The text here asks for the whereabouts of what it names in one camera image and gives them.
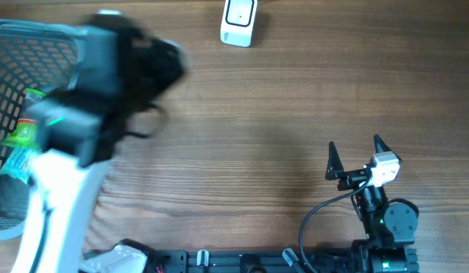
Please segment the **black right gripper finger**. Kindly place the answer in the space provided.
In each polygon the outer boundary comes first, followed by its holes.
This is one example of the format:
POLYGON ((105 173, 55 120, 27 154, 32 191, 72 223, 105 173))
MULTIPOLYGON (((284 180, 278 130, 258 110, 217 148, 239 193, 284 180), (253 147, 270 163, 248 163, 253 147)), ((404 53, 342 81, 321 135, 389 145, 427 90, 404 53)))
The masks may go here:
POLYGON ((327 172, 344 172, 344 167, 339 157, 336 144, 333 141, 329 142, 327 172))
POLYGON ((385 144, 385 142, 382 140, 382 138, 378 135, 374 135, 374 147, 376 153, 382 153, 382 152, 391 152, 392 150, 385 144))

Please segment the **green candy bag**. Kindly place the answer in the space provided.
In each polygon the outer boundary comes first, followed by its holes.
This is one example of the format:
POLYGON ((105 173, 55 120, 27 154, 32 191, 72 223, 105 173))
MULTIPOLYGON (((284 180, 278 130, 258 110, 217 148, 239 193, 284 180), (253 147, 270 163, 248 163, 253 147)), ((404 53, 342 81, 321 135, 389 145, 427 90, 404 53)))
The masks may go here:
POLYGON ((27 88, 27 94, 20 108, 16 129, 10 136, 2 140, 1 144, 3 146, 12 148, 39 148, 36 143, 38 123, 27 114, 27 109, 45 96, 46 93, 41 90, 27 88))

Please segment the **teal tissue pack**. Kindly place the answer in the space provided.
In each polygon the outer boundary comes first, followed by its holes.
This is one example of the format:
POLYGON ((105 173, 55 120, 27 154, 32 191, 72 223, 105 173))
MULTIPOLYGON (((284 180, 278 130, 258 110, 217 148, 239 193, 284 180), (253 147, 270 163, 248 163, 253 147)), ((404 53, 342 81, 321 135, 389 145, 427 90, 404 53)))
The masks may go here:
POLYGON ((39 153, 31 148, 15 148, 3 164, 0 175, 8 175, 14 179, 18 179, 28 184, 31 170, 30 162, 39 153))

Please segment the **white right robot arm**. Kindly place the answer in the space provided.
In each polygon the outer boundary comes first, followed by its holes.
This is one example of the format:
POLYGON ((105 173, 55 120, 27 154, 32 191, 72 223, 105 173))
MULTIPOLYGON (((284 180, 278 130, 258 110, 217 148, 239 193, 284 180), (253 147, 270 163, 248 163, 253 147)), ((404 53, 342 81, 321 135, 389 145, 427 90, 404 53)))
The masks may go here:
POLYGON ((389 199, 384 186, 397 179, 402 159, 379 135, 375 153, 363 168, 344 169, 334 142, 329 143, 326 180, 336 180, 350 200, 366 238, 354 240, 347 251, 348 272, 417 272, 414 244, 419 209, 403 198, 389 199))

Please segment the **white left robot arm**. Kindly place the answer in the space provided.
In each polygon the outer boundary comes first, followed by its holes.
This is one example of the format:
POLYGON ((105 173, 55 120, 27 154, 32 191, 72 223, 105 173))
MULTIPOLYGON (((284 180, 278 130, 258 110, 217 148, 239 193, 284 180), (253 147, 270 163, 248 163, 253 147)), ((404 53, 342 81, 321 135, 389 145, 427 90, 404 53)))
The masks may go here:
POLYGON ((83 242, 129 119, 186 71, 183 49, 147 37, 120 14, 94 14, 72 32, 77 64, 66 87, 29 107, 40 153, 15 272, 78 272, 83 242))

